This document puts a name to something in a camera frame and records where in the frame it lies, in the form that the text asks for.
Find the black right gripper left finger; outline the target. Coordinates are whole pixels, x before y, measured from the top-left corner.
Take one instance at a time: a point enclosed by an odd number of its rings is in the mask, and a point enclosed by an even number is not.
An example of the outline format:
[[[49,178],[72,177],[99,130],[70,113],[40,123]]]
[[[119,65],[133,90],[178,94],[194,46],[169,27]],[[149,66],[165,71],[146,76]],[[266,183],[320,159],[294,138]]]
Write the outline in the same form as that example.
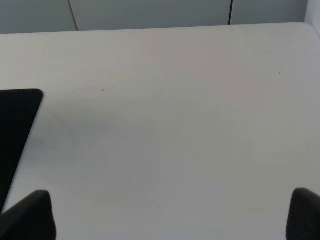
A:
[[[0,215],[2,240],[55,240],[57,228],[47,190],[36,190]]]

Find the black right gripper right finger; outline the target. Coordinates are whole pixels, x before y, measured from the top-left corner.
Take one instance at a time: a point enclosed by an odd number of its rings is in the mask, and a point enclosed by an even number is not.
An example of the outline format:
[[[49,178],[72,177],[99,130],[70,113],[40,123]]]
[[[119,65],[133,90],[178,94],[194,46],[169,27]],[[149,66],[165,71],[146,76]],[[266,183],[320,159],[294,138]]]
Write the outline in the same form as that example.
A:
[[[320,196],[307,188],[296,188],[291,196],[287,240],[320,240]]]

